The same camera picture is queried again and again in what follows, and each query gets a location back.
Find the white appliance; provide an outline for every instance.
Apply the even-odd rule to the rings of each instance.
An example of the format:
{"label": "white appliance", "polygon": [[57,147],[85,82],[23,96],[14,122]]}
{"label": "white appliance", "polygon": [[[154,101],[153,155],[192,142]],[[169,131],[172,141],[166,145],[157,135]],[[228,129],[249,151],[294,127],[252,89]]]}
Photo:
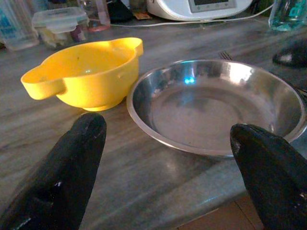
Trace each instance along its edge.
{"label": "white appliance", "polygon": [[252,0],[147,0],[149,13],[176,21],[229,17],[244,11]]}

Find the granite countertop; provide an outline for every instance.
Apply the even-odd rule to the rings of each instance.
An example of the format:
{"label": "granite countertop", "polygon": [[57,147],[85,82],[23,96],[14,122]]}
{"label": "granite countertop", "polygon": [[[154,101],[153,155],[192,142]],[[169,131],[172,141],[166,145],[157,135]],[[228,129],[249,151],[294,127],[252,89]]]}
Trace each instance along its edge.
{"label": "granite countertop", "polygon": [[[91,34],[90,40],[128,36],[143,39],[140,74],[181,59],[218,59],[219,52],[227,51],[236,61],[307,88],[307,69],[272,63],[280,48],[307,38],[307,27],[274,32],[267,18],[258,17],[207,25],[113,26]],[[0,208],[30,168],[84,113],[56,97],[35,101],[20,83],[26,71],[52,53],[43,44],[16,53],[0,51]],[[234,160],[210,159],[164,146],[138,128],[125,100],[101,114],[107,122],[106,145],[80,229],[171,229],[245,193]],[[293,143],[305,157],[306,143],[306,134]]]}

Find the plastic food container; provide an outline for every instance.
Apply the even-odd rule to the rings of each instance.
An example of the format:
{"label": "plastic food container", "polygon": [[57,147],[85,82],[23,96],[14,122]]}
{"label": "plastic food container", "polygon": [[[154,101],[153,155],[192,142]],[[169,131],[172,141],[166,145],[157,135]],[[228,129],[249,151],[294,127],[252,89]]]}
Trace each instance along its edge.
{"label": "plastic food container", "polygon": [[39,44],[25,1],[0,0],[0,38],[12,51]]}
{"label": "plastic food container", "polygon": [[36,12],[32,26],[46,46],[64,48],[87,40],[89,19],[80,7],[67,7]]}

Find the yellow bowl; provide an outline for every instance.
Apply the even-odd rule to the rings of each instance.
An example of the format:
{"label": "yellow bowl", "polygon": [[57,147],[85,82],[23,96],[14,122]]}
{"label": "yellow bowl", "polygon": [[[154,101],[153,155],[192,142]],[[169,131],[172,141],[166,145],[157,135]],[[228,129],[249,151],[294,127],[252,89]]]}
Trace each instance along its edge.
{"label": "yellow bowl", "polygon": [[71,106],[102,111],[127,96],[142,54],[142,40],[135,37],[72,46],[46,58],[21,82],[33,99],[56,95]]}

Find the cable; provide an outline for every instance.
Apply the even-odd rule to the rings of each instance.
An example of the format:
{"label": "cable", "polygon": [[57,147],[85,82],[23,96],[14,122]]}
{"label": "cable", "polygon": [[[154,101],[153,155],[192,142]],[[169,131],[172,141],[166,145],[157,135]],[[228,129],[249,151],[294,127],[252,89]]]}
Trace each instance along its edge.
{"label": "cable", "polygon": [[120,26],[120,27],[152,27],[152,26],[160,26],[160,25],[182,25],[182,24],[198,24],[198,23],[232,22],[232,21],[240,21],[240,20],[257,17],[263,14],[264,12],[268,11],[272,7],[273,7],[273,4],[255,15],[243,17],[243,18],[204,20],[204,21],[192,21],[192,22],[181,22],[181,23],[157,23],[157,24],[149,24],[149,25],[119,25],[119,24],[111,24],[111,25]]}

